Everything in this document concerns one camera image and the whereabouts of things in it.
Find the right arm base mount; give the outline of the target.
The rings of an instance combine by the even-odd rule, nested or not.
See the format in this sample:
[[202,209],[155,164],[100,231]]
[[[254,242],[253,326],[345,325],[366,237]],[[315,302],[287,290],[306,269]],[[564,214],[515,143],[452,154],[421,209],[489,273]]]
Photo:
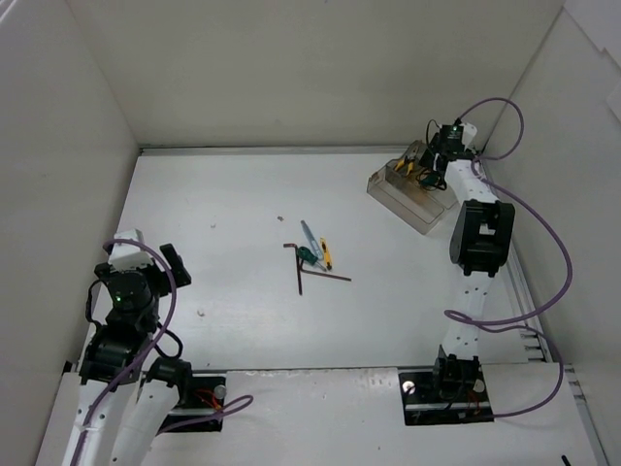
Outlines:
[[430,368],[398,374],[405,426],[443,426],[493,422],[482,371],[472,381],[434,388]]

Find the green handled screwdriver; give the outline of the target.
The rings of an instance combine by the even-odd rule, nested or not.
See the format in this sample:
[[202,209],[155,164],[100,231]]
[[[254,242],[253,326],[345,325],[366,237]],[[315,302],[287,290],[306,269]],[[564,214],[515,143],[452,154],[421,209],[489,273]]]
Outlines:
[[422,189],[435,190],[437,188],[437,177],[434,175],[426,175],[418,179],[418,184]]

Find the blue utility knife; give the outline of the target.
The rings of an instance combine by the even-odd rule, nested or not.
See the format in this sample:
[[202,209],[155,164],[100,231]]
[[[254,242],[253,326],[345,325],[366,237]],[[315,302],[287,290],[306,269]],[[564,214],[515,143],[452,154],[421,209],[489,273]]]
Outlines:
[[307,238],[307,240],[308,240],[308,242],[310,244],[310,248],[311,248],[313,254],[319,260],[322,260],[323,259],[322,249],[321,249],[319,243],[317,242],[317,240],[315,239],[313,233],[311,232],[311,229],[309,228],[308,224],[304,220],[301,221],[301,227],[302,227],[303,233],[305,234],[305,237]]

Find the yellow handled pliers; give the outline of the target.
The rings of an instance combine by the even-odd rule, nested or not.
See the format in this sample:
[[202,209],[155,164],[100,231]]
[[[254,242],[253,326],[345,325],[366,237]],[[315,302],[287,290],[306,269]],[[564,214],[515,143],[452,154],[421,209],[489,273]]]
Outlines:
[[400,173],[404,177],[409,177],[415,168],[416,165],[416,157],[418,155],[420,149],[420,144],[418,142],[412,143],[408,148],[404,151],[402,156],[398,159],[394,166],[394,171]]

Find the large brown hex key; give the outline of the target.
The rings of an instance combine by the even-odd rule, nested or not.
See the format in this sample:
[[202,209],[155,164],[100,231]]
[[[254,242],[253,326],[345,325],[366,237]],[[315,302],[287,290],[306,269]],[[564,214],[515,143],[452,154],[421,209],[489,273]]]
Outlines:
[[300,257],[298,255],[298,246],[294,243],[284,243],[282,245],[282,247],[284,249],[287,250],[292,250],[294,252],[294,261],[295,261],[295,268],[296,268],[296,279],[297,279],[297,289],[298,289],[298,294],[300,296],[303,295],[303,282],[302,282],[302,265],[300,262]]

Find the green stubby screwdriver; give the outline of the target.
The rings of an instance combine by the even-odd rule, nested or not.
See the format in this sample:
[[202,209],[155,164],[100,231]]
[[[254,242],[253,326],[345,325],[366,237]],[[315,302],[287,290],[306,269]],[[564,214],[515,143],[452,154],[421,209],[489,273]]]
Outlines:
[[322,272],[327,271],[327,269],[322,265],[321,260],[307,247],[298,247],[297,256],[304,262],[309,263],[309,265],[318,267]]

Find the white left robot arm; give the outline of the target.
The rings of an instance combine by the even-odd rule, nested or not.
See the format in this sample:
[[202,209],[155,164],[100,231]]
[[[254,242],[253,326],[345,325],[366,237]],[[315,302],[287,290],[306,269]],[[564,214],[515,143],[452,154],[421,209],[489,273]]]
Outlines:
[[136,239],[104,246],[94,269],[113,306],[87,344],[79,401],[63,464],[138,465],[166,415],[193,397],[192,367],[180,355],[147,356],[167,334],[178,291],[191,283],[174,246],[153,250]]

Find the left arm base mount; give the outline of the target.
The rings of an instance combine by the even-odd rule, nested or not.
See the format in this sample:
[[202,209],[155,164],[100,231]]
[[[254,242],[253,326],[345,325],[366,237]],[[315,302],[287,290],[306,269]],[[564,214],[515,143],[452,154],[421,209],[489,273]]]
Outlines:
[[185,397],[166,416],[161,429],[211,416],[223,406],[226,391],[226,378],[222,375],[197,376],[189,385]]

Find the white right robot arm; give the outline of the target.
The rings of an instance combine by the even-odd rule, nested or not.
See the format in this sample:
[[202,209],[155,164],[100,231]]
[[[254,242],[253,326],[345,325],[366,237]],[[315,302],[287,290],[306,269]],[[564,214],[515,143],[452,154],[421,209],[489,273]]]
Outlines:
[[476,128],[456,119],[428,142],[422,166],[452,189],[460,206],[449,242],[449,259],[461,272],[455,308],[429,377],[430,393],[452,405],[477,379],[480,323],[492,281],[506,264],[515,209],[499,200],[474,172],[472,142]]

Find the yellow utility knife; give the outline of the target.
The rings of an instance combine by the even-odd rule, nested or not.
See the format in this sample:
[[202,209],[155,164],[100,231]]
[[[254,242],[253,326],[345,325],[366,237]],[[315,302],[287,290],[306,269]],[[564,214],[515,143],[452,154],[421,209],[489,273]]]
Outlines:
[[331,256],[331,252],[328,248],[327,242],[323,237],[320,238],[320,246],[322,249],[325,266],[329,271],[332,271],[333,270],[333,259]]

